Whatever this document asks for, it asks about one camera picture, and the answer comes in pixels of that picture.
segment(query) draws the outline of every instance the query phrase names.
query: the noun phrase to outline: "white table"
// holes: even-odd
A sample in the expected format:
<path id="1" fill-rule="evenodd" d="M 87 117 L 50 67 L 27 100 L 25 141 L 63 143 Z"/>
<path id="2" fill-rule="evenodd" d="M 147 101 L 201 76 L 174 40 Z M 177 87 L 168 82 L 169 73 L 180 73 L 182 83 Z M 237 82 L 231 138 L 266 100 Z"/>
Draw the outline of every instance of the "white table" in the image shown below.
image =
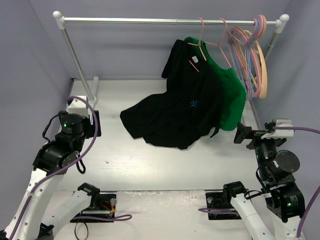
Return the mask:
<path id="1" fill-rule="evenodd" d="M 122 110 L 165 89 L 164 80 L 99 82 L 95 109 L 100 111 L 102 136 L 84 158 L 86 174 L 81 175 L 75 167 L 69 169 L 48 211 L 87 182 L 102 191 L 117 192 L 117 216 L 133 215 L 127 222 L 89 224 L 89 240 L 251 239 L 241 220 L 209 221 L 207 214 L 198 212 L 198 208 L 206 207 L 204 190 L 221 189 L 234 181 L 241 181 L 249 189 L 260 188 L 255 177 L 255 153 L 246 149 L 245 143 L 233 143 L 235 131 L 220 130 L 213 138 L 202 137 L 187 150 L 179 150 L 134 140 L 124 128 Z M 85 94 L 80 81 L 74 82 L 71 94 Z M 249 104 L 242 121 L 253 129 L 257 127 Z M 264 200 L 257 198 L 253 203 L 272 228 Z M 74 226 L 65 226 L 57 239 L 75 239 Z M 79 226 L 81 237 L 84 231 Z"/>

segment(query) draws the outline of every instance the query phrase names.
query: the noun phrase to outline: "hanging clothes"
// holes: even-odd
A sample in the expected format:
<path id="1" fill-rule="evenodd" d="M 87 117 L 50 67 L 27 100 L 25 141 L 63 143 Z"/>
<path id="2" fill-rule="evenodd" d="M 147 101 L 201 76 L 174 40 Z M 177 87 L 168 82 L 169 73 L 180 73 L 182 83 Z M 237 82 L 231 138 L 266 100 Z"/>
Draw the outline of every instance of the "hanging clothes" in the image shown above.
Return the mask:
<path id="1" fill-rule="evenodd" d="M 184 39 L 188 43 L 197 44 L 198 39 L 187 37 Z M 203 59 L 202 53 L 198 46 L 191 45 L 197 56 Z M 232 131 L 241 122 L 242 113 L 246 103 L 246 90 L 241 81 L 237 77 L 233 68 L 223 69 L 209 55 L 207 46 L 201 41 L 200 47 L 206 57 L 207 63 L 211 69 L 217 74 L 218 80 L 223 88 L 224 107 L 220 122 L 220 128 L 225 131 Z"/>
<path id="2" fill-rule="evenodd" d="M 187 149 L 201 136 L 218 133 L 224 91 L 218 76 L 186 41 L 177 40 L 162 72 L 166 92 L 124 110 L 120 118 L 136 139 L 161 147 Z"/>

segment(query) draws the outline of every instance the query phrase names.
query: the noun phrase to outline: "gray backdrop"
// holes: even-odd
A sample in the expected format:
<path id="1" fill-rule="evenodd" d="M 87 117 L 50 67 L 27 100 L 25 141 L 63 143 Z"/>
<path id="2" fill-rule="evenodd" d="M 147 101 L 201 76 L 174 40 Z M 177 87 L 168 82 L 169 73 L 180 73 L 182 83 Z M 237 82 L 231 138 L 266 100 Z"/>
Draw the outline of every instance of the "gray backdrop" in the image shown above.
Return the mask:
<path id="1" fill-rule="evenodd" d="M 320 129 L 320 1 L 291 0 L 285 12 L 290 21 L 267 61 L 268 95 L 255 101 L 261 123 L 272 118 L 288 118 L 295 126 Z M 294 175 L 306 203 L 320 185 L 320 136 L 296 131 L 283 149 L 300 159 L 300 170 Z M 319 208 L 316 200 L 305 223 L 307 240 L 320 239 Z"/>
<path id="2" fill-rule="evenodd" d="M 65 108 L 71 80 L 28 1 L 0 0 L 0 230 L 21 202 L 42 131 Z M 48 136 L 57 132 L 53 123 Z"/>
<path id="3" fill-rule="evenodd" d="M 78 72 L 64 39 L 52 17 L 61 11 L 66 17 L 190 18 L 251 20 L 263 14 L 278 19 L 289 0 L 30 0 L 56 47 L 70 76 Z M 87 77 L 107 79 L 158 79 L 176 39 L 198 38 L 200 25 L 67 24 L 67 30 Z M 217 43 L 221 26 L 206 26 L 204 39 Z M 262 45 L 273 29 L 269 29 Z M 219 49 L 209 47 L 212 56 L 227 67 Z"/>

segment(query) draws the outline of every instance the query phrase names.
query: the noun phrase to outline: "white clothes rail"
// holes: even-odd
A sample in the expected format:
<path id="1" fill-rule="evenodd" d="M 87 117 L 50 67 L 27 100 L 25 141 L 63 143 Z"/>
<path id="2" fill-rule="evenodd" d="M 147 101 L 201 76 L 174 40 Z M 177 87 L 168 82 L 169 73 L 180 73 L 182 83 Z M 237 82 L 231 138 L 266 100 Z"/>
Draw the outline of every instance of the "white clothes rail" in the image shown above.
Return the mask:
<path id="1" fill-rule="evenodd" d="M 62 35 L 64 37 L 66 45 L 69 48 L 72 59 L 74 61 L 76 69 L 79 73 L 80 79 L 83 83 L 84 89 L 85 89 L 86 94 L 89 99 L 89 102 L 93 106 L 98 102 L 96 92 L 97 92 L 97 88 L 98 88 L 99 78 L 94 77 L 93 85 L 92 85 L 92 88 L 90 89 L 88 82 L 87 82 L 87 79 L 85 77 L 85 74 L 84 74 L 84 72 L 81 68 L 81 65 L 79 63 L 79 60 L 77 58 L 74 47 L 73 47 L 71 40 L 69 38 L 69 35 L 67 33 L 66 23 L 164 24 L 164 25 L 200 25 L 200 24 L 202 24 L 201 20 L 199 20 L 199 19 L 65 17 L 59 11 L 53 12 L 53 17 L 55 18 L 56 23 L 62 32 Z M 272 51 L 272 48 L 274 47 L 274 45 L 278 39 L 279 34 L 282 33 L 288 20 L 289 20 L 289 15 L 283 14 L 280 16 L 279 19 L 277 19 L 275 21 L 267 21 L 266 22 L 267 26 L 273 26 L 275 28 L 274 28 L 274 33 L 272 35 L 272 38 L 271 38 L 271 40 L 270 40 L 270 42 L 264 52 L 264 59 L 265 60 L 269 57 L 269 55 Z M 254 26 L 255 25 L 255 22 L 253 20 L 250 20 L 250 21 L 227 20 L 226 23 L 228 25 L 238 25 L 238 26 Z M 224 25 L 224 22 L 222 20 L 204 20 L 204 24 L 206 24 L 206 25 Z"/>

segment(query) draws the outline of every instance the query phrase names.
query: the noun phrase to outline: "green t-shirt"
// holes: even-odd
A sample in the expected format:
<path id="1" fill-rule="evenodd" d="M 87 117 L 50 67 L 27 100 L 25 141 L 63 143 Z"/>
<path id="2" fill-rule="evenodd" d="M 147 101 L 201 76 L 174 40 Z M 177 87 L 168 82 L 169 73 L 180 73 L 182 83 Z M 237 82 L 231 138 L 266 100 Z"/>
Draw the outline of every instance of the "green t-shirt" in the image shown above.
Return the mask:
<path id="1" fill-rule="evenodd" d="M 198 39 L 187 37 L 184 41 L 197 44 Z M 197 57 L 203 57 L 198 46 L 191 47 L 196 51 Z M 241 122 L 242 113 L 246 103 L 246 91 L 235 71 L 232 68 L 223 69 L 211 58 L 208 53 L 206 44 L 201 41 L 201 49 L 206 57 L 208 64 L 219 76 L 222 88 L 224 90 L 224 108 L 220 122 L 220 128 L 225 131 L 232 131 Z"/>

